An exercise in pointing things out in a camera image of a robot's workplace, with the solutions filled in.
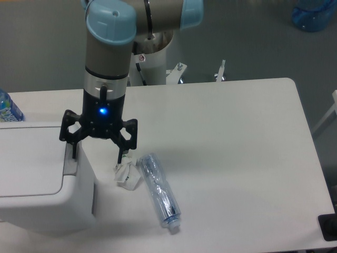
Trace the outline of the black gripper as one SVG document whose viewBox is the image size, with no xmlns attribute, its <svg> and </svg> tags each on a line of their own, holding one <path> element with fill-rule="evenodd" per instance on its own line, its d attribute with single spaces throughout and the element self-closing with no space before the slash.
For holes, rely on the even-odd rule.
<svg viewBox="0 0 337 253">
<path fill-rule="evenodd" d="M 60 130 L 60 141 L 66 141 L 73 148 L 72 158 L 77 157 L 77 144 L 88 135 L 94 138 L 111 139 L 118 147 L 117 163 L 122 163 L 123 153 L 137 148 L 138 120 L 122 121 L 125 96 L 113 100 L 101 101 L 83 92 L 82 114 L 71 110 L 64 112 Z M 71 133 L 69 128 L 80 128 Z"/>
</svg>

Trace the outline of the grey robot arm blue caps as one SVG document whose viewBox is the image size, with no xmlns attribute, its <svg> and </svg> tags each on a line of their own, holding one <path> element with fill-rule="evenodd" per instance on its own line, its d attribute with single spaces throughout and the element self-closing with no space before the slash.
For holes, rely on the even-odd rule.
<svg viewBox="0 0 337 253">
<path fill-rule="evenodd" d="M 110 139 L 123 154 L 137 147 L 137 119 L 122 119 L 135 39 L 198 26 L 203 1 L 83 1 L 86 58 L 82 113 L 66 110 L 60 140 Z"/>
</svg>

